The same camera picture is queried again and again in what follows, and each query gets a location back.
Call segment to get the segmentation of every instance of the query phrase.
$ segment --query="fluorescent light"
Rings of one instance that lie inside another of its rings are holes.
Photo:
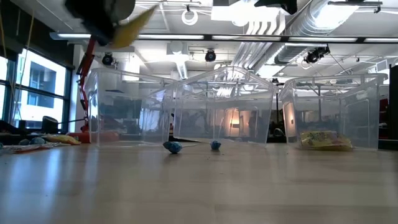
[[[398,38],[366,38],[364,42],[386,42],[386,43],[397,43]]]
[[[136,1],[137,5],[158,5],[158,4],[165,4],[165,5],[177,5],[183,6],[189,4],[190,6],[201,6],[201,2],[193,2],[193,1]]]
[[[255,35],[214,35],[213,40],[238,40],[238,41],[280,41],[280,37],[255,36]]]
[[[291,37],[289,41],[297,42],[356,42],[355,37]]]
[[[58,36],[66,39],[89,39],[91,34],[58,34]]]
[[[327,44],[311,44],[311,43],[286,43],[286,47],[327,47]]]
[[[163,35],[163,34],[140,34],[139,39],[179,39],[179,40],[203,40],[204,35]]]

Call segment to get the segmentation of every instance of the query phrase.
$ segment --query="snack bag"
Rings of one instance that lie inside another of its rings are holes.
[[[336,131],[306,131],[300,134],[304,149],[350,151],[351,141]]]

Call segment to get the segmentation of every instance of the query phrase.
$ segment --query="security camera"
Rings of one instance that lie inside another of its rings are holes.
[[[304,57],[304,62],[316,63],[328,53],[330,53],[329,47],[317,47],[315,50],[308,52],[308,55]]]
[[[113,63],[112,53],[105,53],[105,56],[102,58],[102,64],[110,66]]]
[[[207,62],[214,62],[216,60],[216,53],[214,53],[214,50],[207,51],[205,60]]]

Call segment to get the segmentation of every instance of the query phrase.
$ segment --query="ceiling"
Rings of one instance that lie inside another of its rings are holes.
[[[34,9],[35,17],[47,24],[52,29],[59,32],[86,32],[80,24],[79,19],[72,18],[63,7],[64,0],[11,0],[27,12]],[[192,7],[199,9],[204,13],[211,14],[212,0],[201,1],[202,7]],[[298,7],[303,7],[308,0],[299,0]],[[137,16],[148,6],[136,5],[130,19]],[[199,14],[198,22],[193,26],[185,25],[181,20],[183,6],[164,6],[164,15],[157,11],[148,25],[142,32],[150,33],[174,33],[174,34],[243,34],[246,27],[234,26],[228,21],[212,21],[209,15]],[[383,0],[382,10],[398,12],[398,1]],[[355,12],[343,25],[334,30],[331,35],[372,35],[372,36],[398,36],[398,14],[388,14],[380,12]],[[173,62],[159,60],[160,55],[166,52],[166,41],[137,41],[134,43],[136,50],[142,55],[147,67],[152,73],[168,74],[175,69]],[[189,42],[189,51],[193,52],[192,60],[186,63],[188,70],[212,70],[215,63],[204,62],[207,49],[214,49],[217,53],[217,61],[224,62],[232,60],[239,49],[240,43],[227,42]],[[284,77],[299,77],[313,75],[335,75],[344,69],[352,68],[354,72],[361,72],[371,63],[362,63],[362,61],[377,62],[384,58],[398,57],[398,47],[395,45],[338,45],[330,44],[331,56],[325,57],[319,63],[312,67],[304,64],[302,66],[302,57],[296,62],[297,66],[286,67],[283,70]],[[356,55],[359,55],[360,61],[357,62]],[[123,58],[128,54],[119,54]]]

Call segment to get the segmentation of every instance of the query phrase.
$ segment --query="ceiling light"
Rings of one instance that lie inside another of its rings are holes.
[[[137,5],[158,5],[158,4],[165,4],[165,5],[177,5],[181,6],[184,4],[189,4],[191,6],[201,6],[200,1],[136,1]]]
[[[185,17],[185,15],[188,13],[188,12],[192,12],[193,13],[193,17],[192,17],[192,19],[187,19],[186,17]],[[181,15],[181,20],[182,20],[182,22],[184,23],[184,24],[186,24],[186,25],[188,25],[188,26],[192,26],[192,25],[195,25],[197,22],[198,22],[198,13],[196,12],[196,10],[185,10],[183,13],[182,13],[182,15]]]
[[[290,37],[289,41],[294,42],[356,42],[355,37]]]
[[[398,38],[366,38],[365,43],[367,42],[375,42],[375,43],[381,43],[381,42],[385,42],[385,43],[397,43],[398,42]]]
[[[311,44],[311,43],[286,43],[286,47],[326,47],[327,44]]]
[[[89,39],[91,34],[59,34],[56,32],[50,33],[53,40],[63,40],[63,39]]]
[[[171,39],[178,39],[178,40],[203,40],[205,38],[204,35],[165,35],[165,34],[140,34],[139,39],[164,39],[164,40],[171,40]]]
[[[280,41],[280,37],[256,36],[256,35],[214,35],[213,40],[236,40],[236,41]]]

